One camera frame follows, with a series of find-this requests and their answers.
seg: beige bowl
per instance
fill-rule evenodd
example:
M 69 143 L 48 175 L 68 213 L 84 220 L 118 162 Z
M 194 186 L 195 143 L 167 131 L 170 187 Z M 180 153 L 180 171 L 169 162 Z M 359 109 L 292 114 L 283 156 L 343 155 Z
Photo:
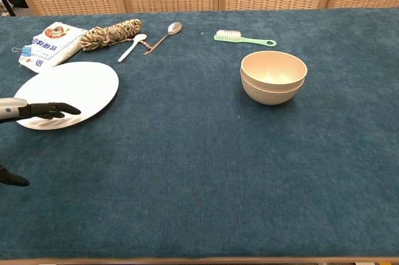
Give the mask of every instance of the beige bowl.
M 241 82 L 243 83 L 245 92 L 253 100 L 265 105 L 277 105 L 284 103 L 289 99 L 291 99 L 293 96 L 295 96 L 295 94 L 304 84 L 305 80 L 303 80 L 302 83 L 299 86 L 297 86 L 295 89 L 290 90 L 288 92 L 270 92 L 267 90 L 260 89 L 255 85 L 249 83 L 243 76 L 242 71 L 241 71 Z
M 245 79 L 271 92 L 288 92 L 302 85 L 307 67 L 298 57 L 278 51 L 259 51 L 241 61 Z

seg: flour bag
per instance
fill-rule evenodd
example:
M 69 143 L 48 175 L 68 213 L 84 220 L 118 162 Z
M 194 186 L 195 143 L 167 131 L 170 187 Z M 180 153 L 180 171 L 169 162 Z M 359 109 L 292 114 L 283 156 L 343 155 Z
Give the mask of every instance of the flour bag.
M 55 22 L 34 36 L 31 45 L 22 48 L 19 63 L 36 73 L 55 67 L 81 50 L 79 39 L 86 32 L 81 28 Z

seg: coiled rope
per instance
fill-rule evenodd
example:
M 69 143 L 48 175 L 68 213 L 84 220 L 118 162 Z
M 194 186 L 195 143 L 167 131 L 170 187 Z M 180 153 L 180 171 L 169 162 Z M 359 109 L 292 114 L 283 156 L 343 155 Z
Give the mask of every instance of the coiled rope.
M 80 37 L 79 43 L 83 51 L 112 46 L 131 41 L 141 28 L 142 22 L 138 19 L 127 20 L 105 28 L 94 27 Z

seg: spoon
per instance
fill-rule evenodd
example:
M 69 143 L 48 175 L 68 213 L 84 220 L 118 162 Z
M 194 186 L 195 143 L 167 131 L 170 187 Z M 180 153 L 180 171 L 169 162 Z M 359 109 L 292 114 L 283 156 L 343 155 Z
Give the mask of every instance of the spoon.
M 134 38 L 133 38 L 133 45 L 131 45 L 129 47 L 129 49 L 127 49 L 125 51 L 125 53 L 122 54 L 121 57 L 119 57 L 118 62 L 121 62 L 122 60 L 124 60 L 126 58 L 127 55 L 129 55 L 129 53 L 131 53 L 131 51 L 135 48 L 135 46 L 138 44 L 138 42 L 144 41 L 147 38 L 147 36 L 145 34 L 137 34 Z
M 154 46 L 151 47 L 150 50 L 146 51 L 144 55 L 147 55 L 151 53 L 158 45 L 167 37 L 167 36 L 172 36 L 173 34 L 179 33 L 181 31 L 181 23 L 180 22 L 174 22 L 169 25 L 168 27 L 168 34 L 162 37 Z

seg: robotic hand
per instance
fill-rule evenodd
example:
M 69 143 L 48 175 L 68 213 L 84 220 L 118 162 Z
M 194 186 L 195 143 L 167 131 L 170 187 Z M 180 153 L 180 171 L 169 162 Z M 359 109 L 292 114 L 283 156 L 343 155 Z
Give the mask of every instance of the robotic hand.
M 15 122 L 25 118 L 40 117 L 44 119 L 63 118 L 62 112 L 78 115 L 80 110 L 66 103 L 28 104 L 26 100 L 17 98 L 0 99 L 0 123 Z M 0 165 L 0 183 L 15 186 L 28 186 L 29 181 L 21 176 L 13 175 Z

